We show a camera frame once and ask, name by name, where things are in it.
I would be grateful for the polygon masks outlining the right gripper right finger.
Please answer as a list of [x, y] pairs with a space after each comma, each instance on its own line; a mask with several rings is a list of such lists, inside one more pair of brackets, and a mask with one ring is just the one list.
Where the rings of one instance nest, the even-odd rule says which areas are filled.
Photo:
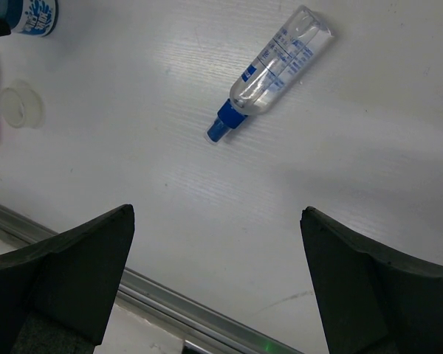
[[443, 353], [443, 265], [311, 206], [300, 226], [330, 353]]

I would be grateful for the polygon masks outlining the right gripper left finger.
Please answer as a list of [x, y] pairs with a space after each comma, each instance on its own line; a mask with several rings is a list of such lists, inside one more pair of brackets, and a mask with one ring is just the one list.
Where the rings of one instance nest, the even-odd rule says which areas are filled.
[[134, 208], [125, 204], [0, 254], [0, 353], [93, 353], [133, 237]]

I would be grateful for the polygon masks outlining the clear blue-capped glue bottle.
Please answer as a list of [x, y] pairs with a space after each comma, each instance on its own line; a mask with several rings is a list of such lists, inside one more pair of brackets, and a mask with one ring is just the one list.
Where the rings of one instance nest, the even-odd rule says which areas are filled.
[[206, 131], [216, 144], [246, 119], [268, 112], [333, 42], [327, 23], [301, 5], [241, 73]]

